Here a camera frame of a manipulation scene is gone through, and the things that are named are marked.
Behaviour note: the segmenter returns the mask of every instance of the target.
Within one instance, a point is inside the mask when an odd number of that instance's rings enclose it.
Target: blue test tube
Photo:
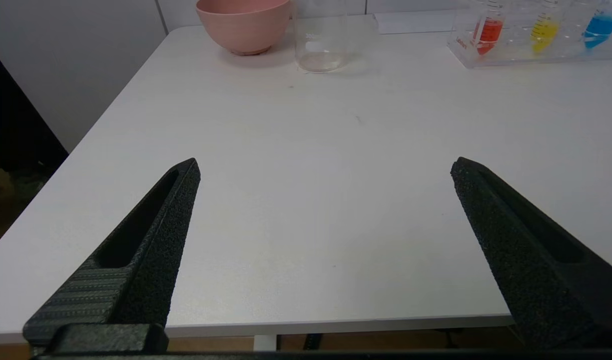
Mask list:
[[[603,0],[584,32],[588,50],[605,43],[612,34],[612,0]]]

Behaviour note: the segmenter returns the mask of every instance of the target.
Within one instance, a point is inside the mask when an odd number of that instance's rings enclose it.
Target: yellow test tube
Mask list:
[[[567,0],[542,0],[541,9],[537,21],[532,27],[530,39],[532,50],[540,54],[552,44],[563,20],[564,3]]]

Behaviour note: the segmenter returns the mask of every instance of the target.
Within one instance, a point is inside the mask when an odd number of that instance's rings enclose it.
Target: glass beaker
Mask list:
[[[293,0],[295,57],[299,67],[326,73],[347,62],[346,0]]]

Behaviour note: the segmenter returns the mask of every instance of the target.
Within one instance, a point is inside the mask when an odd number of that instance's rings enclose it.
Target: white table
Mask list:
[[[0,343],[173,164],[201,185],[171,337],[500,326],[454,192],[482,162],[612,264],[612,61],[466,70],[445,33],[297,68],[172,32],[0,241]]]

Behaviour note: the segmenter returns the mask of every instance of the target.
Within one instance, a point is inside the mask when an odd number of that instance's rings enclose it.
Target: blue liquid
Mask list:
[[[605,42],[612,34],[612,16],[596,14],[585,31],[585,44],[587,49],[595,48]]]

